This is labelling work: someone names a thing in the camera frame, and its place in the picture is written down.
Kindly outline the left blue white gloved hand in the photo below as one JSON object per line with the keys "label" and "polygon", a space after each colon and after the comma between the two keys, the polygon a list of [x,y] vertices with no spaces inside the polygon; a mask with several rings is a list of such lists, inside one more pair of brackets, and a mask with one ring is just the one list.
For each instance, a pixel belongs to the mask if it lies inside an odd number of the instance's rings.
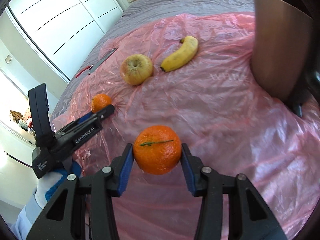
{"label": "left blue white gloved hand", "polygon": [[81,166],[73,161],[69,171],[64,168],[57,168],[48,172],[39,179],[35,191],[35,200],[40,208],[44,208],[58,187],[67,179],[68,175],[81,176]]}

